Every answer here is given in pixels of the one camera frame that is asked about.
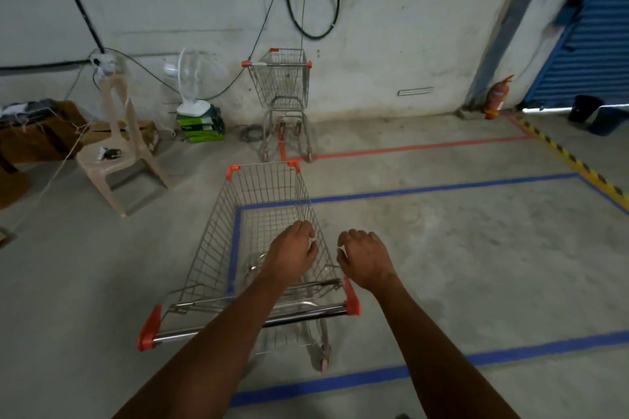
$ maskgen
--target shutter door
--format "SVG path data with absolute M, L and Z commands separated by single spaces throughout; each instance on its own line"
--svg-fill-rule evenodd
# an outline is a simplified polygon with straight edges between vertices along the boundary
M 577 95 L 629 103 L 629 0 L 584 0 L 523 105 L 572 106 Z

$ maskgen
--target electric fan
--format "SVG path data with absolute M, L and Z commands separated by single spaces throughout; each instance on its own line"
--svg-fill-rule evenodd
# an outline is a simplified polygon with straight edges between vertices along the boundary
M 177 78 L 182 101 L 177 108 L 178 114 L 193 117 L 201 116 L 212 107 L 207 101 L 197 99 L 201 73 L 200 56 L 197 50 L 184 48 L 179 54 L 177 65 L 167 63 L 163 70 L 169 78 Z

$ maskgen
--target plastic chair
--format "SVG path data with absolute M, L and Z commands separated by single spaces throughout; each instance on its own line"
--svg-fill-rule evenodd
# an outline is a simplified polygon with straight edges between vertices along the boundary
M 103 96 L 105 113 L 109 120 L 109 124 L 111 125 L 111 137 L 94 144 L 86 145 L 76 155 L 76 160 L 80 167 L 82 167 L 82 169 L 86 172 L 90 181 L 92 181 L 100 193 L 105 197 L 107 202 L 109 202 L 111 207 L 122 217 L 126 217 L 122 204 L 114 196 L 114 193 L 107 184 L 107 175 L 128 168 L 129 166 L 135 164 L 136 161 L 142 160 L 151 169 L 151 171 L 153 171 L 155 175 L 161 179 L 162 183 L 167 188 L 172 187 L 172 185 L 170 184 L 168 177 L 166 177 L 159 168 L 153 154 L 151 154 L 148 147 L 142 140 L 135 110 L 133 109 L 133 104 L 128 97 L 128 84 L 126 76 L 121 74 L 110 75 L 105 80 L 100 82 L 99 86 L 101 89 L 101 95 Z M 127 124 L 126 129 L 130 137 L 129 141 L 124 139 L 120 133 L 118 116 L 116 114 L 111 94 L 112 88 L 115 90 L 124 106 L 124 115 L 126 117 Z M 106 147 L 107 149 L 120 149 L 122 151 L 122 155 L 116 159 L 104 159 L 102 161 L 98 161 L 98 155 L 101 151 L 101 147 Z

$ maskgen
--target red fire extinguisher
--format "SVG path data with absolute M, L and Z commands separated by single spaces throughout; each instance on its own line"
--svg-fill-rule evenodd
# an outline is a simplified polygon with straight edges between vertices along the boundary
M 492 120 L 500 114 L 500 109 L 505 103 L 505 98 L 509 94 L 509 83 L 515 75 L 508 76 L 501 82 L 497 82 L 489 89 L 483 113 L 486 120 Z

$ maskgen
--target shopping cart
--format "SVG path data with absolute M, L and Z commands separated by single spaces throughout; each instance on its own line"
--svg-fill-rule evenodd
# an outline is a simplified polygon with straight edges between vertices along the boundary
M 303 126 L 308 146 L 306 156 L 308 161 L 312 161 L 310 126 L 305 110 L 308 106 L 308 83 L 313 63 L 306 60 L 306 53 L 302 49 L 272 48 L 259 62 L 246 60 L 242 62 L 242 66 L 249 69 L 260 104 L 267 110 L 262 121 L 262 160 L 269 160 L 269 141 L 275 131 L 273 114 L 279 112 L 282 113 L 279 118 L 279 135 L 284 135 L 284 119 L 297 118 L 295 135 L 301 134 Z
M 230 166 L 185 286 L 169 294 L 163 315 L 161 304 L 153 309 L 138 350 L 196 335 L 251 283 L 271 241 L 297 220 L 313 225 L 319 253 L 301 282 L 275 305 L 254 352 L 280 344 L 318 345 L 325 372 L 332 352 L 325 319 L 359 315 L 360 303 L 332 262 L 297 161 Z

